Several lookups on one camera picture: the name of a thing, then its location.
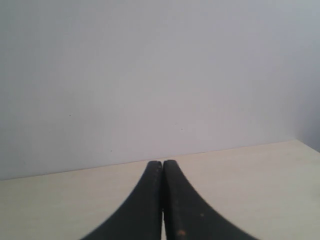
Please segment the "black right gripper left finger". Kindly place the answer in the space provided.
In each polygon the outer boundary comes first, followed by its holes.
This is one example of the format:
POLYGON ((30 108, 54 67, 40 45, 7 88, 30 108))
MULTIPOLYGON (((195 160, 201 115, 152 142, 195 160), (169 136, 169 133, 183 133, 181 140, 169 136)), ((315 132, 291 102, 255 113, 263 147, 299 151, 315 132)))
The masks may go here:
POLYGON ((85 240, 160 240, 162 163, 150 161, 122 205, 85 240))

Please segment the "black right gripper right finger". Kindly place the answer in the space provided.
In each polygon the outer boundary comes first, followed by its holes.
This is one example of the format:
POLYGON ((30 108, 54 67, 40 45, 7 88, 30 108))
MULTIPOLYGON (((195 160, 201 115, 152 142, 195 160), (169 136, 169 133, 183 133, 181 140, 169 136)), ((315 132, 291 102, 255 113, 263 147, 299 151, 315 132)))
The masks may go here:
POLYGON ((168 240, 254 240, 215 211, 190 184, 175 160, 163 162, 162 203, 168 240))

